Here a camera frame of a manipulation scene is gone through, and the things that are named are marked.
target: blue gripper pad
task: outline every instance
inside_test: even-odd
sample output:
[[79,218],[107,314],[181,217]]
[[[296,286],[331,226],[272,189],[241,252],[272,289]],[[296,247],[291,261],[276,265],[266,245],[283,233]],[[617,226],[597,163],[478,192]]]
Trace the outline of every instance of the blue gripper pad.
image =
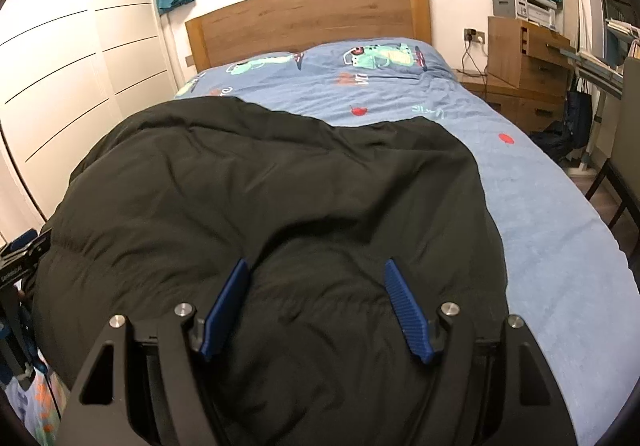
[[385,289],[391,298],[391,305],[409,350],[423,363],[429,363],[435,355],[429,342],[429,322],[392,259],[385,264]]
[[199,352],[205,360],[209,361],[222,350],[244,302],[250,279],[249,267],[244,258],[240,259],[204,322],[204,336]]
[[37,236],[38,232],[35,229],[28,230],[9,244],[10,252],[22,249],[25,245],[30,244]]

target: chair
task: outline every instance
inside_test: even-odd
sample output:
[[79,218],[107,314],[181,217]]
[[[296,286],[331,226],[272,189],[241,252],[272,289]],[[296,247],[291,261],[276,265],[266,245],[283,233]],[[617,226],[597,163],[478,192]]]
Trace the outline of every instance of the chair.
[[[618,210],[616,211],[616,214],[613,216],[613,218],[609,222],[609,229],[612,229],[616,225],[616,223],[618,223],[618,220],[620,219],[620,217],[622,216],[622,213],[624,213],[626,209],[631,215],[631,218],[633,219],[633,221],[638,226],[638,229],[640,229],[640,206],[639,206],[638,200],[635,198],[635,196],[631,192],[630,188],[625,182],[625,179],[622,177],[622,175],[620,174],[616,166],[613,164],[611,159],[607,159],[607,161],[602,166],[602,169],[596,176],[596,179],[593,181],[591,188],[589,188],[589,191],[587,191],[587,194],[585,195],[587,197],[587,200],[591,200],[593,194],[596,192],[598,187],[600,187],[604,178],[609,180],[611,186],[613,186],[614,190],[616,190],[616,193],[618,194],[620,199],[622,199],[622,203],[620,204],[620,207],[618,208]],[[634,277],[636,278],[637,284],[639,283],[639,279],[640,279],[637,272],[638,266],[640,265],[639,259],[640,259],[640,236],[638,237],[638,242],[636,243],[636,247],[633,249],[631,255],[629,256],[629,267],[631,268],[631,270],[634,271]]]
[[[638,159],[640,153],[640,129],[638,129],[640,127],[640,60],[626,58],[624,76],[620,116],[611,158],[604,163],[586,194],[587,199],[591,200],[604,178],[609,179],[622,199],[620,207],[609,223],[610,229],[616,225],[626,209],[640,228],[640,160]],[[636,284],[638,284],[640,238],[629,257],[629,267],[634,272]]]

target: bolt head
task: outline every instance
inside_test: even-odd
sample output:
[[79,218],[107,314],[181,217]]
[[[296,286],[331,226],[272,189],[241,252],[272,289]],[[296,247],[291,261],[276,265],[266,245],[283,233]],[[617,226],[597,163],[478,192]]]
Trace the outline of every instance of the bolt head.
[[524,320],[517,314],[512,314],[507,318],[507,323],[512,329],[519,329],[524,327]]
[[441,305],[440,310],[446,316],[457,316],[458,314],[460,314],[459,305],[457,303],[453,303],[452,301],[444,302]]
[[112,316],[111,319],[109,320],[109,325],[113,329],[119,329],[126,323],[126,321],[127,321],[127,318],[124,317],[122,314],[116,314],[115,316]]
[[193,306],[190,303],[178,303],[174,309],[175,315],[184,318],[193,312]]

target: red dot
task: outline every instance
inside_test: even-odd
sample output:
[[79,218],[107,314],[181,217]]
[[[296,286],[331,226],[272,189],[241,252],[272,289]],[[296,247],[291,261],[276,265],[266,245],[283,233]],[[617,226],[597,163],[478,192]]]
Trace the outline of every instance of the red dot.
[[507,144],[515,144],[515,141],[513,140],[513,138],[507,135],[506,133],[500,133],[498,137],[500,137],[500,140],[502,142],[505,142]]
[[360,117],[361,115],[366,114],[367,111],[369,111],[368,108],[353,108],[353,107],[351,107],[351,113],[353,113],[354,115],[357,115],[358,117]]

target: black jacket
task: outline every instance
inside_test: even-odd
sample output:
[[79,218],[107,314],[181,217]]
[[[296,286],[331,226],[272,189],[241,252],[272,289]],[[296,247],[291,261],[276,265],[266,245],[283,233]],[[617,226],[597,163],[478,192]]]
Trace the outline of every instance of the black jacket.
[[247,259],[238,323],[202,374],[235,445],[402,443],[438,367],[406,346],[391,256],[479,336],[507,314],[476,162],[422,117],[337,128],[236,98],[161,104],[97,143],[47,227],[34,323],[68,386],[111,315],[158,317]]

